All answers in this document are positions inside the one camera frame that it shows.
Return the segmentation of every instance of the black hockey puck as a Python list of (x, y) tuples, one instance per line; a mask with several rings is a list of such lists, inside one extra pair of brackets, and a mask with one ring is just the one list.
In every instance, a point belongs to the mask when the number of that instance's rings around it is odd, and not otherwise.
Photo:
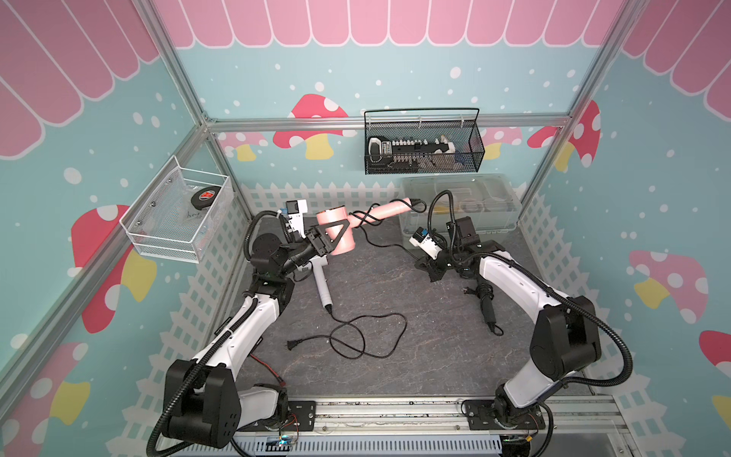
[(195, 195), (193, 195), (193, 198), (190, 199), (190, 203), (197, 210), (207, 208), (213, 205), (213, 201), (216, 199), (220, 191), (220, 186), (206, 187), (205, 189), (201, 189), (196, 192)]

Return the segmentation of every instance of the wire mesh basket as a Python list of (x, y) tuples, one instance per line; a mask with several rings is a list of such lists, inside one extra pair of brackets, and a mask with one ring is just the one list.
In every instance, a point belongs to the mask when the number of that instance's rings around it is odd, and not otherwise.
[(485, 147), (479, 108), (369, 110), (365, 174), (477, 172)]
[[(209, 186), (221, 189), (197, 210), (191, 198)], [(228, 176), (182, 168), (173, 156), (119, 222), (140, 255), (199, 263), (232, 201)]]

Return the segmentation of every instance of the white picket fence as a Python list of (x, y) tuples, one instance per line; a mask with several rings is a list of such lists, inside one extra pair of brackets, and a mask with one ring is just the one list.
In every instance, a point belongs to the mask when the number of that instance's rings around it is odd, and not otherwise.
[[(165, 372), (173, 361), (190, 359), (208, 343), (206, 331), (223, 298), (237, 251), (241, 249), (245, 223), (240, 206), (232, 205), (198, 264), (196, 275), (188, 276), (188, 292), (179, 294), (180, 311), (170, 313), (170, 331), (160, 333), (161, 349), (149, 357), (150, 375), (137, 381), (140, 397), (134, 406), (122, 410), (127, 424), (120, 436), (106, 443), (112, 457), (145, 456), (147, 439), (162, 411)], [(163, 448), (164, 442), (169, 440), (160, 439), (158, 447)]]
[(319, 183), (315, 183), (313, 187), (307, 187), (304, 183), (299, 187), (292, 187), (287, 183), (284, 188), (272, 183), (268, 188), (257, 184), (253, 189), (242, 184), (241, 192), (254, 213), (262, 210), (276, 211), (284, 208), (287, 200), (305, 199), (312, 215), (340, 205), (345, 205), (348, 210), (364, 209), (373, 203), (388, 203), (394, 198), (403, 196), (401, 187), (396, 187), (393, 183), (389, 183), (386, 187), (381, 187), (378, 183), (372, 187), (366, 187), (364, 183), (358, 184), (357, 187), (352, 187), (348, 183), (342, 187), (337, 187), (335, 183), (330, 183), (327, 187)]
[[(529, 203), (520, 227), (523, 236), (538, 264), (543, 278), (556, 289), (569, 295), (584, 295), (596, 304), (596, 315), (603, 320), (609, 316), (609, 308), (602, 308), (597, 298), (599, 291), (588, 286), (589, 273), (579, 269), (580, 257), (572, 257), (571, 243), (564, 243), (564, 231), (557, 228), (557, 217), (551, 217), (550, 205), (546, 206), (545, 195), (537, 194)], [(592, 363), (584, 372), (596, 379), (614, 377), (622, 368), (622, 356), (616, 345), (603, 332), (599, 332), (602, 358)], [(652, 452), (656, 457), (665, 456), (663, 451), (682, 457), (680, 449), (685, 438), (669, 432), (662, 422), (666, 407), (652, 401), (647, 393), (650, 378), (633, 373), (623, 384), (614, 388), (594, 388), (597, 392), (614, 396), (624, 420), (635, 438), (637, 446), (647, 457)]]

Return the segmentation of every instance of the power cord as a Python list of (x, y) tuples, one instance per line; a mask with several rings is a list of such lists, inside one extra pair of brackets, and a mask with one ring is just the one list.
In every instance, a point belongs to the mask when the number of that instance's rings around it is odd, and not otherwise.
[[(398, 312), (392, 312), (392, 313), (388, 313), (388, 314), (363, 314), (361, 316), (353, 317), (351, 320), (340, 320), (337, 317), (335, 317), (335, 315), (333, 314), (333, 305), (326, 305), (325, 310), (327, 310), (327, 313), (330, 315), (330, 317), (332, 317), (333, 320), (335, 320), (336, 322), (339, 322), (340, 325), (335, 327), (330, 332), (329, 335), (313, 335), (313, 336), (308, 336), (306, 338), (290, 340), (287, 342), (288, 350), (290, 350), (290, 351), (293, 350), (299, 344), (301, 344), (305, 341), (308, 341), (311, 339), (324, 338), (324, 339), (328, 340), (328, 342), (330, 343), (330, 347), (333, 348), (333, 351), (335, 351), (338, 355), (340, 355), (341, 357), (346, 358), (346, 359), (357, 360), (357, 359), (363, 357), (364, 355), (367, 355), (368, 357), (372, 357), (372, 358), (388, 358), (396, 351), (396, 347), (398, 347), (398, 343), (401, 341), (401, 337), (404, 336), (404, 332), (406, 332), (406, 327), (409, 325), (409, 321), (406, 318), (406, 316), (404, 316), (402, 313), (398, 313)], [(398, 334), (398, 338), (396, 338), (396, 343), (393, 344), (393, 348), (391, 348), (391, 351), (389, 351), (386, 355), (373, 354), (372, 352), (366, 351), (365, 335), (363, 335), (363, 332), (361, 331), (361, 329), (359, 329), (353, 322), (355, 322), (356, 320), (359, 320), (359, 319), (364, 319), (366, 317), (371, 317), (374, 319), (385, 319), (386, 317), (391, 317), (391, 316), (399, 316), (402, 319), (404, 319), (404, 328), (401, 330), (401, 333)], [(360, 335), (360, 340), (362, 341), (362, 347), (360, 349), (357, 347), (353, 347), (350, 344), (347, 344), (345, 341), (333, 336), (336, 331), (338, 331), (341, 328), (346, 327), (346, 326), (354, 328)], [(352, 351), (355, 351), (357, 353), (357, 355), (351, 356), (351, 355), (342, 353), (335, 347), (335, 344), (333, 343), (333, 341), (342, 344), (343, 346), (351, 349)]]

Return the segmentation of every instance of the gray table surface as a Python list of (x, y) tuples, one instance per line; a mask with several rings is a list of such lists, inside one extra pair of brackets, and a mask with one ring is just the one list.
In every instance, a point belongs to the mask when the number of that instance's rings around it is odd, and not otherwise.
[[(314, 219), (306, 219), (305, 226), (314, 223)], [(378, 244), (401, 241), (396, 218), (367, 230)], [(259, 233), (264, 232), (283, 238), (274, 218), (262, 220)], [(325, 266), (334, 315), (348, 320), (360, 314), (397, 311), (408, 319), (406, 332), (386, 359), (364, 356), (347, 360), (335, 354), (325, 339), (287, 350), (287, 340), (328, 334), (336, 326), (322, 308), (314, 277), (297, 283), (289, 305), (264, 332), (263, 342), (254, 351), (286, 380), (289, 396), (489, 396), (528, 361), (533, 324), (500, 289), (495, 288), (493, 305), (505, 335), (498, 337), (482, 321), (477, 297), (462, 292), (463, 287), (474, 288), (474, 280), (448, 271), (441, 281), (430, 283), (426, 272), (414, 268), (414, 260), (406, 252), (371, 246), (359, 229), (354, 230), (354, 237), (355, 249), (328, 256)], [(519, 263), (539, 273), (519, 230), (502, 244)], [(242, 292), (250, 283), (250, 265), (244, 274)], [(366, 349), (376, 354), (390, 350), (403, 325), (399, 317), (358, 322), (366, 337)], [(340, 330), (336, 336), (356, 347), (361, 344), (350, 329)], [(247, 358), (237, 387), (244, 390), (258, 382), (275, 380), (264, 367)], [(590, 391), (571, 384), (561, 394), (588, 395)]]

